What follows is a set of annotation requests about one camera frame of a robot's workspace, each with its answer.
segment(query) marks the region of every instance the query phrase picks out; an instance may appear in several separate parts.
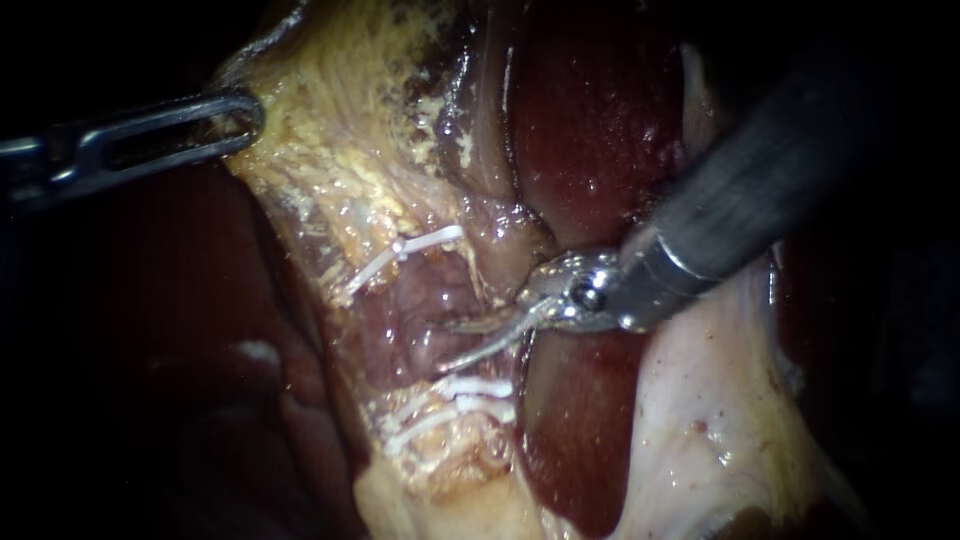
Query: white suture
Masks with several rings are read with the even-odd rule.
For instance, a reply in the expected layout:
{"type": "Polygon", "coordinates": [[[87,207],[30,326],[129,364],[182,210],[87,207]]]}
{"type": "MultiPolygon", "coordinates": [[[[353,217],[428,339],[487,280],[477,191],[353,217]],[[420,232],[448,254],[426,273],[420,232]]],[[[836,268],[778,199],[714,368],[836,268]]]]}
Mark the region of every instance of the white suture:
{"type": "Polygon", "coordinates": [[[353,279],[347,283],[345,292],[347,295],[353,296],[354,293],[360,290],[360,287],[362,287],[364,283],[370,281],[373,276],[377,275],[377,272],[382,270],[384,266],[390,264],[394,259],[403,261],[407,255],[411,253],[416,253],[430,246],[452,242],[462,237],[463,227],[460,225],[449,225],[423,236],[410,239],[399,238],[387,249],[374,257],[369,264],[360,269],[360,271],[353,276],[353,279]]]}
{"type": "Polygon", "coordinates": [[[448,377],[437,384],[437,390],[447,399],[453,399],[459,394],[506,398],[513,394],[513,384],[506,379],[488,381],[480,377],[448,377]]]}
{"type": "Polygon", "coordinates": [[[500,424],[512,423],[517,418],[513,403],[508,400],[512,395],[513,384],[506,379],[442,379],[429,391],[413,395],[399,409],[384,415],[380,423],[386,436],[384,450],[389,456],[397,456],[410,441],[467,413],[485,414],[500,424]],[[443,399],[439,408],[435,408],[436,398],[443,399]]]}
{"type": "Polygon", "coordinates": [[[462,413],[482,412],[495,418],[501,424],[509,424],[517,419],[517,413],[513,406],[503,401],[493,401],[472,396],[457,396],[454,403],[457,405],[457,410],[462,413]]]}
{"type": "Polygon", "coordinates": [[[397,433],[393,437],[390,437],[387,440],[386,447],[384,451],[388,456],[397,456],[400,454],[400,450],[406,446],[407,443],[428,433],[430,430],[438,428],[443,424],[452,422],[457,419],[457,411],[455,409],[444,409],[442,411],[437,411],[434,414],[425,416],[423,420],[413,424],[409,428],[400,433],[397,433]]]}

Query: dark background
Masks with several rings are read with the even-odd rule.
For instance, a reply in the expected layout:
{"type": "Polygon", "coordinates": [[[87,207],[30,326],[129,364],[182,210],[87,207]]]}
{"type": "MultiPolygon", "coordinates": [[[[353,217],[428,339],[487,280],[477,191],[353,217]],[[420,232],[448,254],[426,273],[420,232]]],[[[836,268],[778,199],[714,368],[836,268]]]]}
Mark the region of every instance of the dark background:
{"type": "MultiPolygon", "coordinates": [[[[252,0],[17,4],[0,17],[3,138],[195,93],[261,11],[252,0]]],[[[807,292],[792,300],[799,330],[790,347],[818,359],[822,374],[811,375],[801,403],[883,536],[951,530],[960,211],[951,194],[956,170],[946,166],[955,149],[940,134],[954,100],[942,78],[949,34],[922,6],[682,7],[683,30],[712,51],[712,73],[731,101],[749,102],[796,43],[822,29],[862,37],[889,64],[899,139],[794,242],[793,257],[810,271],[797,278],[807,292]]],[[[81,291],[98,272],[98,231],[108,225],[101,211],[122,204],[126,189],[0,232],[5,487],[17,501],[8,506],[10,526],[147,536],[136,527],[150,464],[130,455],[109,404],[98,399],[82,325],[68,315],[70,303],[96,301],[81,291]]]]}

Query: shiny metal jaw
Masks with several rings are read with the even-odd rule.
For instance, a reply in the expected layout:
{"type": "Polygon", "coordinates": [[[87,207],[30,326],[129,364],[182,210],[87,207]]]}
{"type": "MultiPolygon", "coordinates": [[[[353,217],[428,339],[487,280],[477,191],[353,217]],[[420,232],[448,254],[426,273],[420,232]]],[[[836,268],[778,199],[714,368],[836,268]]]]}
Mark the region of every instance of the shiny metal jaw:
{"type": "Polygon", "coordinates": [[[38,212],[130,180],[238,152],[263,128],[242,92],[204,94],[0,141],[0,206],[38,212]],[[203,122],[209,122],[202,133],[203,122]]]}
{"type": "Polygon", "coordinates": [[[519,342],[532,330],[594,333],[617,328],[604,309],[605,291],[616,277],[611,250],[567,252],[535,268],[514,304],[475,319],[446,325],[455,333],[485,334],[480,345],[437,367],[439,375],[458,371],[519,342]]]}

